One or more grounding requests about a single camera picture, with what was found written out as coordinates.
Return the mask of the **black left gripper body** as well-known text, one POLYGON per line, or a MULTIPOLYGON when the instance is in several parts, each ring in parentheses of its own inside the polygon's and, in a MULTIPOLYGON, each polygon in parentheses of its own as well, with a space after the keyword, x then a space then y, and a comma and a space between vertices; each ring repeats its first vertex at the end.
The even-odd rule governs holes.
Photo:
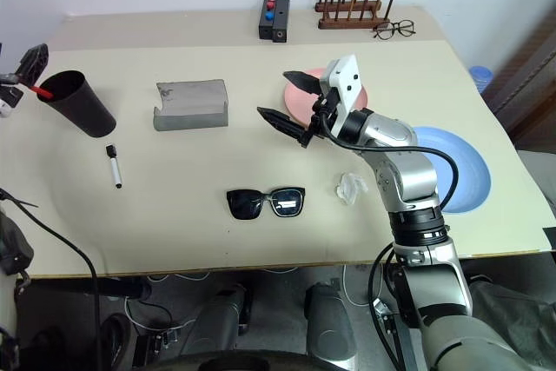
POLYGON ((13 73, 1 75, 1 102, 9 107, 16 107, 23 96, 17 88, 19 77, 13 73))

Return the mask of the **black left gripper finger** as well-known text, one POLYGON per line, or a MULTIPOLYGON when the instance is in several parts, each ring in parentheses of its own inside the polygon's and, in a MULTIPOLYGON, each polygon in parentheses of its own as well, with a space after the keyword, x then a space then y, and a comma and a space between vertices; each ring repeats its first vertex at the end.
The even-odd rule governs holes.
POLYGON ((27 50, 17 68, 18 82, 24 86, 34 86, 48 65, 48 61, 49 48, 46 43, 27 50))

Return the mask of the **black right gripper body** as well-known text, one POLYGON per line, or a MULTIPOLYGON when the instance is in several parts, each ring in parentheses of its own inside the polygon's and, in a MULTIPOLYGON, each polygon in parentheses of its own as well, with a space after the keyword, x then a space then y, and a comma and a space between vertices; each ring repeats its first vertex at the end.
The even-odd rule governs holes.
POLYGON ((333 87, 326 96, 320 95, 314 103, 311 122, 301 135, 301 146, 306 148, 314 136, 330 139, 332 137, 329 120, 337 117, 337 106, 341 103, 340 92, 333 87))

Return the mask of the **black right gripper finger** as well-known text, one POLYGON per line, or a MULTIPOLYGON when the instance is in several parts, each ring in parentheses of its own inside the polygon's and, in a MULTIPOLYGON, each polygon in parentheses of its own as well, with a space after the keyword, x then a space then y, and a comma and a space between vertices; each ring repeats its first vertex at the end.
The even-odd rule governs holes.
POLYGON ((257 108, 260 116, 274 129, 282 134, 294 138, 301 146, 308 146, 310 137, 305 128, 299 123, 293 122, 286 114, 270 108, 257 108))
POLYGON ((296 88, 306 93, 315 95, 322 93, 320 79, 316 76, 298 70, 284 71, 282 75, 296 88))

